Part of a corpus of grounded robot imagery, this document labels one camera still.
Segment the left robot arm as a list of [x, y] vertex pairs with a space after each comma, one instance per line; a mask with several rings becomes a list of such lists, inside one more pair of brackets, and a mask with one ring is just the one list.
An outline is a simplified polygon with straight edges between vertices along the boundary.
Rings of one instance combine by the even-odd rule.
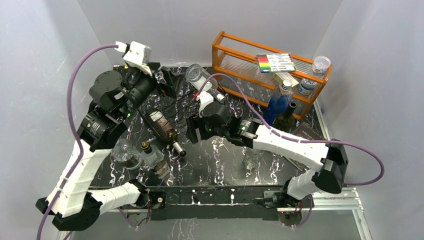
[[75, 143], [69, 161], [52, 193], [35, 204], [44, 216], [53, 216], [52, 224], [59, 231], [84, 231], [110, 210], [125, 205], [144, 208], [150, 203], [149, 189], [136, 179], [97, 192], [89, 188], [126, 130], [125, 120], [152, 94], [176, 97], [185, 74], [165, 66], [157, 72], [162, 80], [135, 67], [96, 77], [89, 89], [92, 101], [87, 114], [79, 127], [70, 123]]

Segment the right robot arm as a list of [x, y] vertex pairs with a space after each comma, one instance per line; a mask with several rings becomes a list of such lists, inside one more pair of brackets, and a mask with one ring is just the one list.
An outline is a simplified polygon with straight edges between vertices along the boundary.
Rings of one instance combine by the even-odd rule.
[[187, 120], [186, 137], [196, 144], [211, 137], [223, 137], [233, 145], [272, 152], [309, 167], [286, 181], [282, 202], [295, 207], [304, 197], [318, 191], [342, 191], [348, 159], [339, 143], [310, 143], [289, 133], [267, 128], [257, 118], [236, 117], [223, 104], [213, 101]]

